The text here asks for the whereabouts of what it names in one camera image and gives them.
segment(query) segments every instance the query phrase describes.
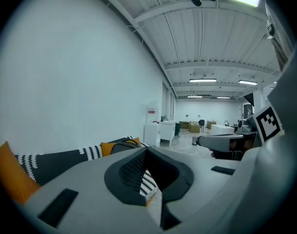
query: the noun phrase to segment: chair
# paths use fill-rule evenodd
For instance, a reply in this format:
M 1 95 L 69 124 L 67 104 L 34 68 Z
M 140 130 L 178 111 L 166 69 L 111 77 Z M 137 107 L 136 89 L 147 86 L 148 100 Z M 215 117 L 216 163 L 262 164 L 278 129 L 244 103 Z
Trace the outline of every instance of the chair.
M 198 121 L 199 126 L 201 127 L 201 130 L 203 131 L 204 126 L 205 126 L 205 120 L 201 119 L 200 121 Z

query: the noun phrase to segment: ceiling panel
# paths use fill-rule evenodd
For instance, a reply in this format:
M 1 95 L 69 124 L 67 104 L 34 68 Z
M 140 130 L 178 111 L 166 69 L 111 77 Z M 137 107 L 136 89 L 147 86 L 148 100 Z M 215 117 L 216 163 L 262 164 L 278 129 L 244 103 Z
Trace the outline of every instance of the ceiling panel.
M 177 63 L 177 52 L 165 16 L 156 17 L 146 24 L 144 31 L 150 36 L 165 64 Z
M 238 86 L 241 79 L 261 84 L 277 75 L 271 74 L 278 63 L 266 37 L 263 2 L 252 9 L 228 0 L 203 0 L 202 7 L 191 6 L 189 0 L 118 1 L 134 19 L 147 12 L 134 25 L 151 41 L 162 65 L 179 63 L 166 71 L 175 91 L 237 93 L 245 89 Z M 219 86 L 188 86 L 191 78 L 216 78 Z

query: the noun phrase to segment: black sticker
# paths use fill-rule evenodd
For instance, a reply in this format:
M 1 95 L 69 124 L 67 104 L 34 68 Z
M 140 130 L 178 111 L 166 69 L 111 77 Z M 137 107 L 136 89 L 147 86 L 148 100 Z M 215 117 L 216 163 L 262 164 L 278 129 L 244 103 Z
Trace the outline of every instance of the black sticker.
M 266 109 L 262 114 L 256 117 L 264 141 L 280 132 L 280 125 L 274 114 L 272 107 Z

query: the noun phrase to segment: white table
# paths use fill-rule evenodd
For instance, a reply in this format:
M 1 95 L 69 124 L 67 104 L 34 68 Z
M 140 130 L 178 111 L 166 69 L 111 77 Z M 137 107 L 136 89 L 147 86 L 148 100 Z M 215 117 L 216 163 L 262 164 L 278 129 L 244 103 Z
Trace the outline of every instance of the white table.
M 224 125 L 211 125 L 211 133 L 210 135 L 229 135 L 233 134 L 235 131 L 234 127 L 227 127 Z

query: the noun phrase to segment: orange pillow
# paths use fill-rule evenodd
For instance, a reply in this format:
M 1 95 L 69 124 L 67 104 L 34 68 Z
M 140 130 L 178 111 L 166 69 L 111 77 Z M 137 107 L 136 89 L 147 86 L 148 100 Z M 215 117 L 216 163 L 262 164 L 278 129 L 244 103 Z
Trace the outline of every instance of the orange pillow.
M 0 182 L 9 197 L 20 204 L 41 187 L 20 166 L 7 142 L 0 146 Z
M 139 146 L 140 145 L 140 140 L 139 138 L 134 138 L 133 139 Z M 115 145 L 116 143 L 104 143 L 102 142 L 100 145 L 101 145 L 101 154 L 102 156 L 109 156 L 110 153 L 111 153 L 111 149 L 113 148 L 113 146 Z

